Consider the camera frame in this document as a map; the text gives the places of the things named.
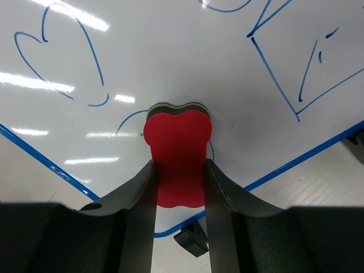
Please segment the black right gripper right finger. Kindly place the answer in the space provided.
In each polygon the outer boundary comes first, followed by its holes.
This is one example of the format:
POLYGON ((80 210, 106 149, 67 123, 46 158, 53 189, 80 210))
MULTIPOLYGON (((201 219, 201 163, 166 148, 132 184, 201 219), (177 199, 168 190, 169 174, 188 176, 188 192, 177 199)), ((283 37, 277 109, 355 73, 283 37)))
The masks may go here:
POLYGON ((204 166, 212 272, 287 272, 271 221, 285 213, 239 186, 212 161, 204 166))

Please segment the blue framed whiteboard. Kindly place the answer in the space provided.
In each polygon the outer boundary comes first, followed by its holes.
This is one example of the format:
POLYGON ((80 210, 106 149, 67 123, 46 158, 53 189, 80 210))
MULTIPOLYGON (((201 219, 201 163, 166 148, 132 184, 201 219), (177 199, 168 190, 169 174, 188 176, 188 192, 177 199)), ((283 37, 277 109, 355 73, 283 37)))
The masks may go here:
POLYGON ((1 135, 84 195, 150 159, 158 102, 204 105, 257 188, 363 128, 363 2, 1 2, 1 135))

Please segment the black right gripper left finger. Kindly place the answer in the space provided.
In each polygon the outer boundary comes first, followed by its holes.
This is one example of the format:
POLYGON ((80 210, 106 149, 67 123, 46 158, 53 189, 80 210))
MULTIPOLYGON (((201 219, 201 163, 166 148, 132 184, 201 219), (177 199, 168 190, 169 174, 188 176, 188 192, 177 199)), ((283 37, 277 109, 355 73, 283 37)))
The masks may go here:
POLYGON ((111 224, 104 272, 150 272, 158 199, 158 167, 150 160, 132 179, 80 209, 111 224))

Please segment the red black whiteboard eraser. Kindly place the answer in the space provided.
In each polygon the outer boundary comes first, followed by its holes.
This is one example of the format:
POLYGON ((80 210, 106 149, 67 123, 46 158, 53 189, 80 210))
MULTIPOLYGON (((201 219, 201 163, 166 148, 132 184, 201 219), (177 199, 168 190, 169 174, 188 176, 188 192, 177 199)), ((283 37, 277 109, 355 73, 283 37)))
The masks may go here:
POLYGON ((150 107, 143 136, 158 165, 158 206, 204 206, 204 165, 212 129, 209 112, 200 103, 160 102, 150 107))

